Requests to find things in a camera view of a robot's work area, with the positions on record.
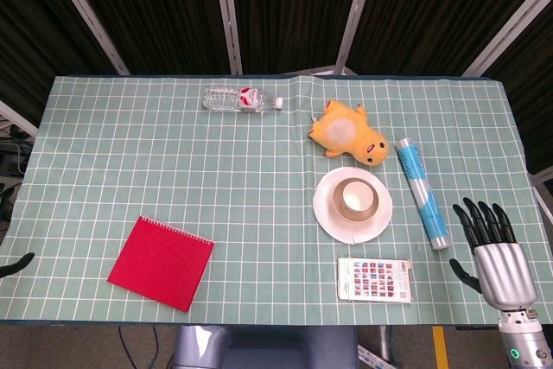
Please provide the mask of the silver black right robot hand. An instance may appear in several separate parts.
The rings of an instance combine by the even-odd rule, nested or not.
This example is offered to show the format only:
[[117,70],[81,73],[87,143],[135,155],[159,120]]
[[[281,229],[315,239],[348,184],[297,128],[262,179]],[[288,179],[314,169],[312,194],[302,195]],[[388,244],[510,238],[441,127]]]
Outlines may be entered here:
[[453,209],[473,255],[476,275],[469,275],[457,259],[451,258],[453,273],[497,310],[529,309],[537,300],[537,292],[524,249],[505,210],[496,203],[475,203],[468,197],[463,203],[454,204]]

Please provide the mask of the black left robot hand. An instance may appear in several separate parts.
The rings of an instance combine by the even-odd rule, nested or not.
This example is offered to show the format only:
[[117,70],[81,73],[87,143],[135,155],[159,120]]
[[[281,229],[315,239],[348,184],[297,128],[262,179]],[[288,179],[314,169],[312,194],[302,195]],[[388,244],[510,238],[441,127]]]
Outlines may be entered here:
[[24,268],[34,259],[35,254],[33,252],[26,253],[18,261],[13,264],[7,264],[0,267],[0,278],[14,275]]

